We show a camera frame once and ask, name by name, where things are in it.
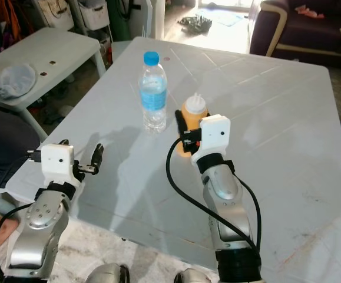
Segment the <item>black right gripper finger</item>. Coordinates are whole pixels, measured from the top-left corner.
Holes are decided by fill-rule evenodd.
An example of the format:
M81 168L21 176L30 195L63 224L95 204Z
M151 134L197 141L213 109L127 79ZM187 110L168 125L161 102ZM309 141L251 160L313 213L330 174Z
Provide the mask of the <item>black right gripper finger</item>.
M174 111L174 116L177 123L179 137L181 138L181 142L184 142L186 141L188 132L186 119L184 118L181 110Z

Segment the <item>orange sauce squeeze bottle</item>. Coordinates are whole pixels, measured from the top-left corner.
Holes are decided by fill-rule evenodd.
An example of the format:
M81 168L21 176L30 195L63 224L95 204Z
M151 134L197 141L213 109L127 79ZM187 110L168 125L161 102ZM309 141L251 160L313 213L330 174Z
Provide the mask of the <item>orange sauce squeeze bottle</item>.
M201 120L210 115L206 108L205 100L198 93L187 98L186 102L182 104L179 110L182 111L189 130L199 129ZM181 142L178 144L177 151L181 154ZM181 156L187 158L190 157L191 154L181 154Z

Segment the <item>clear water bottle blue cap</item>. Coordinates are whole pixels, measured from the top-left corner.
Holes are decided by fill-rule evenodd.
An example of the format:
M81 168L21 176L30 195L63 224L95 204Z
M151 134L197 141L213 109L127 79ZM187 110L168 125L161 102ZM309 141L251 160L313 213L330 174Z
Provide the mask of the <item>clear water bottle blue cap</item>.
M160 65L160 55L156 51L145 52L143 64L138 79L138 94L143 108L144 128L159 134L167 127L167 73Z

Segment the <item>grey cloth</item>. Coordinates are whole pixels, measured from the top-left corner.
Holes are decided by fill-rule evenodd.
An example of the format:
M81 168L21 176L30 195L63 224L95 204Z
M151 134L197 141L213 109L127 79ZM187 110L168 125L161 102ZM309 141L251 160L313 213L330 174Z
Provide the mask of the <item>grey cloth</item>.
M9 65L0 72L0 98L12 100L27 94L35 86L37 74L28 64Z

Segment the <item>small white plastic table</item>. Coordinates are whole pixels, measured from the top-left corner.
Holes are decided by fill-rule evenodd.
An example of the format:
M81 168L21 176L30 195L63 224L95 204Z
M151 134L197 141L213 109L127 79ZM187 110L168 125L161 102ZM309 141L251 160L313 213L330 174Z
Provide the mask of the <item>small white plastic table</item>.
M94 38L55 28L43 28L17 42L0 53L0 73L6 67L27 64L35 70L35 84L22 97L0 98L0 106L27 121L36 130L40 141L44 141L48 135L27 107L89 60L94 62L98 75L104 75L106 66L101 46Z

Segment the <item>camouflage cloth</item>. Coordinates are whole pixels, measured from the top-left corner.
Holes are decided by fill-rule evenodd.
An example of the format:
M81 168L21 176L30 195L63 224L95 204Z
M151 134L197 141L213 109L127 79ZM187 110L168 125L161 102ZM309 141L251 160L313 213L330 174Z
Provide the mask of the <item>camouflage cloth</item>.
M213 21L208 17L196 15L192 17L183 17L178 24L182 26L182 31L187 34L205 34L211 29Z

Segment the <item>white storage bin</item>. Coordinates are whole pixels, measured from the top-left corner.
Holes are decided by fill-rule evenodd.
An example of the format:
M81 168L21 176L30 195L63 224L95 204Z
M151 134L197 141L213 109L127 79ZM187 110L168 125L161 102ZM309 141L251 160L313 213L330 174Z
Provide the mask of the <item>white storage bin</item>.
M110 24L107 0L78 0L79 11L88 31L95 31Z
M74 21L67 0L37 0L37 3L47 27L73 29Z

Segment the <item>dark purple sofa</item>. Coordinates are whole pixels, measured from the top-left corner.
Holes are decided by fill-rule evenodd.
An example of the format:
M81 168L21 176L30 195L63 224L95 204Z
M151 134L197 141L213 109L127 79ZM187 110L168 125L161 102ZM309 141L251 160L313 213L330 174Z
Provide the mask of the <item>dark purple sofa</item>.
M299 15L306 5L323 19ZM341 0L253 0L249 53L341 68Z

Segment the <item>pink item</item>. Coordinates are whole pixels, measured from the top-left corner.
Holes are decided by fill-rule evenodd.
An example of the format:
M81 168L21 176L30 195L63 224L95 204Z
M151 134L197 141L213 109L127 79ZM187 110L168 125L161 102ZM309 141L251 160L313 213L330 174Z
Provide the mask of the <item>pink item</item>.
M306 5L302 5L300 7L296 7L294 9L299 15L303 15L305 17L310 17L314 19L323 19L325 16L324 14L320 14L317 11L314 11L313 9L308 8Z

